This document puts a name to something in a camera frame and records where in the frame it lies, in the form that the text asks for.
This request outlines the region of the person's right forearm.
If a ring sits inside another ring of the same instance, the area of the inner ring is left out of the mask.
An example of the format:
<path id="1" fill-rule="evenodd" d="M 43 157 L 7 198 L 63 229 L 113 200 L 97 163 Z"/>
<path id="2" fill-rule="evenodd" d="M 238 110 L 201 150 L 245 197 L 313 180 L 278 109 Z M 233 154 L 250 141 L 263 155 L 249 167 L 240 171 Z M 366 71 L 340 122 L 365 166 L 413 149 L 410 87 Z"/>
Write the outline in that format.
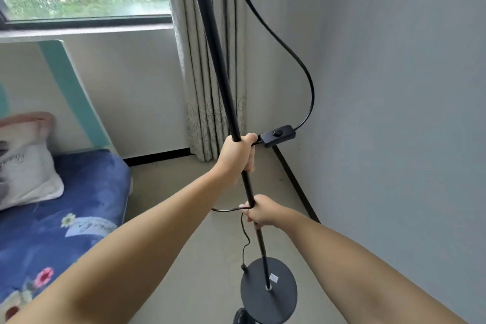
<path id="1" fill-rule="evenodd" d="M 281 208 L 274 225 L 302 255 L 348 324 L 468 324 L 373 253 Z"/>

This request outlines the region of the person's left hand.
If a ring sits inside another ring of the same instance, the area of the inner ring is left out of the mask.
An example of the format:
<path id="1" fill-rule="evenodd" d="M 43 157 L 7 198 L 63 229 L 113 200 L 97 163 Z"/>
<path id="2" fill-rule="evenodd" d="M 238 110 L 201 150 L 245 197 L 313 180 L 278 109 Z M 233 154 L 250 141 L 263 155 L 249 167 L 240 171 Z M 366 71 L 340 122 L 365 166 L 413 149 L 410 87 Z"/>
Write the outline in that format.
<path id="1" fill-rule="evenodd" d="M 227 137 L 216 164 L 211 170 L 226 186 L 232 186 L 243 171 L 252 173 L 255 169 L 256 147 L 245 146 L 240 141 Z"/>

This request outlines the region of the person's right hand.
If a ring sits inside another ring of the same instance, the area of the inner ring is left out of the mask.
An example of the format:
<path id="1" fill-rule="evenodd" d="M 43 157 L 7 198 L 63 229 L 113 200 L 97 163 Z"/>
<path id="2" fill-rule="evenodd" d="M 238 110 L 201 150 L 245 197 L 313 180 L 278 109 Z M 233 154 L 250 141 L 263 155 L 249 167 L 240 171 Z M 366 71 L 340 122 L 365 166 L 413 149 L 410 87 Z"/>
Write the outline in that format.
<path id="1" fill-rule="evenodd" d="M 263 226 L 268 225 L 280 228 L 287 208 L 278 204 L 268 196 L 262 194 L 256 196 L 263 196 Z"/>

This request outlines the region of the person's left forearm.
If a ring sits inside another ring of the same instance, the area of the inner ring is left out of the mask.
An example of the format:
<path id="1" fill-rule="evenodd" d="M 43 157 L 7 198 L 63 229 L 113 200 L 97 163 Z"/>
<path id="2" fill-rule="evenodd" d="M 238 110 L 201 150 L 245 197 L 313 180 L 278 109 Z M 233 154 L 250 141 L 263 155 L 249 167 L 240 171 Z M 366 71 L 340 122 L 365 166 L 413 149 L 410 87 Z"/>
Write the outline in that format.
<path id="1" fill-rule="evenodd" d="M 128 324 L 240 170 L 214 166 L 102 239 L 9 324 Z"/>

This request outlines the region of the blue floral bed sheet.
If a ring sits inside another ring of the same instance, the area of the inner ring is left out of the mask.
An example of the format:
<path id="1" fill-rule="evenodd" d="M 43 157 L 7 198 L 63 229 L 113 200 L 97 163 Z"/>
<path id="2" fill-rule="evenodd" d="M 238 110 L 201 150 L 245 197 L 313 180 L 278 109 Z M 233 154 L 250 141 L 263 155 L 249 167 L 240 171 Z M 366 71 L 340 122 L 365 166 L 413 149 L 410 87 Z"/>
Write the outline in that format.
<path id="1" fill-rule="evenodd" d="M 0 211 L 0 324 L 124 222 L 132 177 L 107 149 L 54 157 L 64 193 Z"/>

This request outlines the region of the black floor lamp stand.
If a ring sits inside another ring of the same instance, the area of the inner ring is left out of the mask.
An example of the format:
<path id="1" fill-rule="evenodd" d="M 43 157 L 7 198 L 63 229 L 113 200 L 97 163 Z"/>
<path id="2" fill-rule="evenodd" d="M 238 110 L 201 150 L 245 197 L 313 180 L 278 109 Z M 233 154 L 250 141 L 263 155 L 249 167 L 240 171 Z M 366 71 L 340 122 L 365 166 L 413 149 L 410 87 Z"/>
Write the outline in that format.
<path id="1" fill-rule="evenodd" d="M 227 115 L 229 131 L 233 140 L 237 142 L 240 141 L 241 136 L 212 0 L 197 0 L 197 4 Z M 261 258 L 249 264 L 243 273 L 240 284 L 242 305 L 259 324 L 284 324 L 295 312 L 298 295 L 296 281 L 288 266 L 282 261 L 267 257 L 262 229 L 255 227 L 255 231 Z M 270 273 L 278 276 L 277 283 L 269 280 Z"/>

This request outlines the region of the teal and white headboard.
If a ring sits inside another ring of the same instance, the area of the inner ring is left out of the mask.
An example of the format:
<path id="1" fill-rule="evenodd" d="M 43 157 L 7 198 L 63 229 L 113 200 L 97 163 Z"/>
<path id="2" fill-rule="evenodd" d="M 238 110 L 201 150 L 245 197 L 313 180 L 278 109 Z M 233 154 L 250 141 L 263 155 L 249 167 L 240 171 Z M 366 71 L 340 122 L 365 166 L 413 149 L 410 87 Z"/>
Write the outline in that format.
<path id="1" fill-rule="evenodd" d="M 61 40 L 0 43 L 0 119 L 28 112 L 55 117 L 54 154 L 117 153 Z"/>

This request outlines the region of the black shoe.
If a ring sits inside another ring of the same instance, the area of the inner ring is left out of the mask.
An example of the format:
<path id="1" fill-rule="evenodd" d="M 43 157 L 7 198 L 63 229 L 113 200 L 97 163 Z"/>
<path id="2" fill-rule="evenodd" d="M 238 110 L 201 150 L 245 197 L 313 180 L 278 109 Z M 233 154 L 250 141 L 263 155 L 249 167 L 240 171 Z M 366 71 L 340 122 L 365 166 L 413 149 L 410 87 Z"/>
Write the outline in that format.
<path id="1" fill-rule="evenodd" d="M 259 324 L 255 321 L 245 308 L 236 311 L 232 324 Z"/>

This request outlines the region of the black baseboard strip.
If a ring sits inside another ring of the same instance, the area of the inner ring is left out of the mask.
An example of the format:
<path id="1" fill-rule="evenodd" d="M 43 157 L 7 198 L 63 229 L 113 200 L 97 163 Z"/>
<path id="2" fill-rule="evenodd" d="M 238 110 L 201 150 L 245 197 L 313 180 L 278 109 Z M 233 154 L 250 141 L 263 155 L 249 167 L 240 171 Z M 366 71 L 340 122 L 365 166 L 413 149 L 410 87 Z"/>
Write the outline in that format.
<path id="1" fill-rule="evenodd" d="M 303 207 L 305 208 L 309 218 L 311 220 L 317 222 L 317 223 L 320 223 L 320 220 L 319 220 L 317 214 L 313 210 L 309 200 L 307 199 L 302 187 L 300 186 L 298 180 L 296 179 L 294 173 L 292 172 L 290 166 L 288 165 L 288 162 L 285 160 L 282 152 L 279 150 L 279 148 L 277 146 L 272 147 L 272 150 L 273 150 L 274 154 L 276 155 L 277 159 L 279 160 L 280 164 L 282 165 L 285 174 L 287 175 L 290 183 L 292 184 L 295 192 L 297 193 L 297 195 L 300 199 L 300 202 L 303 205 Z"/>
<path id="2" fill-rule="evenodd" d="M 136 167 L 145 164 L 156 163 L 159 161 L 182 158 L 190 155 L 192 155 L 190 148 L 184 148 L 184 149 L 170 150 L 170 151 L 154 153 L 149 155 L 125 158 L 124 161 L 129 167 Z"/>

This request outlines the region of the white and pink pillow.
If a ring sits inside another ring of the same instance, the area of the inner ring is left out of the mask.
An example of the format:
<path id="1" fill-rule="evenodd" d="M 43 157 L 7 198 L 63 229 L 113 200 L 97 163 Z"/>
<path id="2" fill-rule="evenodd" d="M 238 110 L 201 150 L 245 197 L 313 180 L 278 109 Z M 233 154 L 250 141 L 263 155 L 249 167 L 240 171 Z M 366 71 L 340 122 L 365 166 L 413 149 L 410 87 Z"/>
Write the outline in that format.
<path id="1" fill-rule="evenodd" d="M 64 183 L 47 146 L 54 125 L 49 112 L 0 120 L 0 211 L 63 195 Z"/>

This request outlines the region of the beige patterned curtain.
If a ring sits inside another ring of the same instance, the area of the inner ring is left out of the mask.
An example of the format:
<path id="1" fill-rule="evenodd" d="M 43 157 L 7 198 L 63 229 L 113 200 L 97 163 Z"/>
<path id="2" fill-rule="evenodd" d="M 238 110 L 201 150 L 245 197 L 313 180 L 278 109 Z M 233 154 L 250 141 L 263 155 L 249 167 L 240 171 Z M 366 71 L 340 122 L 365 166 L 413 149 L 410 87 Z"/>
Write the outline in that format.
<path id="1" fill-rule="evenodd" d="M 217 160 L 229 136 L 227 116 L 196 0 L 170 0 L 182 72 L 191 153 L 200 161 Z M 241 132 L 246 131 L 246 2 L 212 0 Z"/>

